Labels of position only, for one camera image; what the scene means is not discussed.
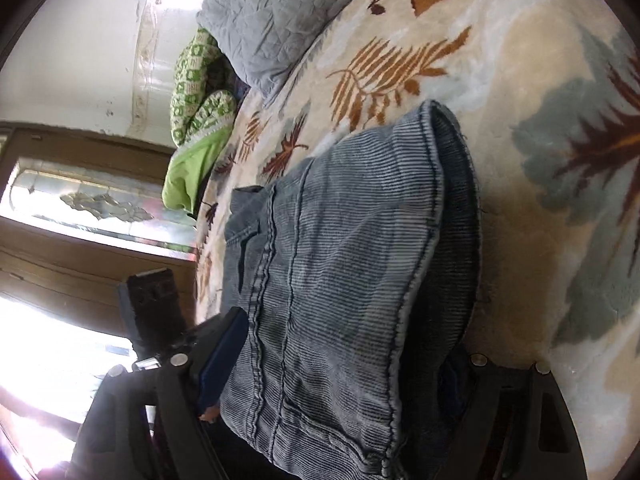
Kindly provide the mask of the person's left hand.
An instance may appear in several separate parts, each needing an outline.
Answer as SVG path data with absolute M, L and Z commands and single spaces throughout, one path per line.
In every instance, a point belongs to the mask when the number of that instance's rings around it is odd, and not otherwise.
M 215 404 L 206 408 L 205 412 L 201 414 L 200 421 L 207 422 L 208 424 L 214 424 L 220 416 L 220 406 Z

